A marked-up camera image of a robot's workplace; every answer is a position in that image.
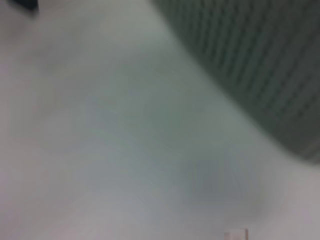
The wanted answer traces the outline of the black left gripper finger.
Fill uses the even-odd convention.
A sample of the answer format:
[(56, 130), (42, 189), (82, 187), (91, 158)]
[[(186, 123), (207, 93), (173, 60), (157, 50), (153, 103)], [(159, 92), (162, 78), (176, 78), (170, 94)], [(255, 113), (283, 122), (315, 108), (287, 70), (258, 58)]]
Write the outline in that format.
[(9, 3), (15, 4), (28, 12), (37, 12), (39, 10), (38, 0), (8, 0)]

